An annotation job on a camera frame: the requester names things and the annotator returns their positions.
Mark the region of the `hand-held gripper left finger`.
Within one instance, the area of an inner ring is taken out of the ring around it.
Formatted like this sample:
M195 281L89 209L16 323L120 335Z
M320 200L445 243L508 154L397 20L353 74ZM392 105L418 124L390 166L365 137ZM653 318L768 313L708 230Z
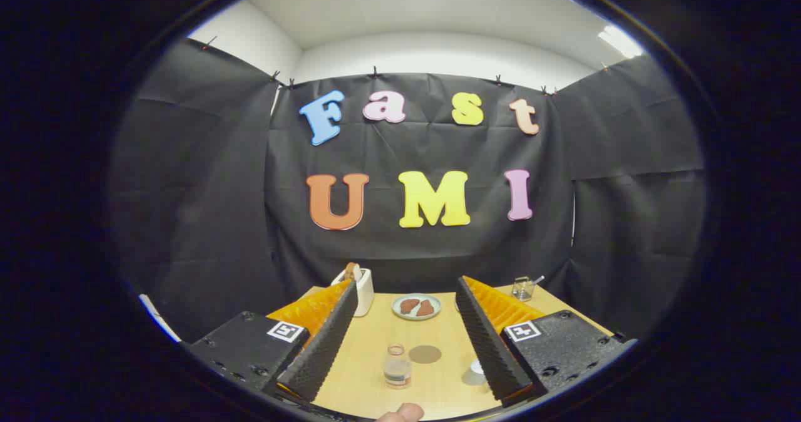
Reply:
M346 279L264 316L243 311L186 350L252 393L313 402L357 310Z

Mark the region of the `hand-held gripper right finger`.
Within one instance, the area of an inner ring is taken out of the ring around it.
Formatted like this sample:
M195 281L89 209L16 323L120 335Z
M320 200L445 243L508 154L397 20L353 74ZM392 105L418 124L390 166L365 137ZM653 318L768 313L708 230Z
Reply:
M504 407L558 393L635 345L561 309L545 314L472 277L455 302L493 397Z

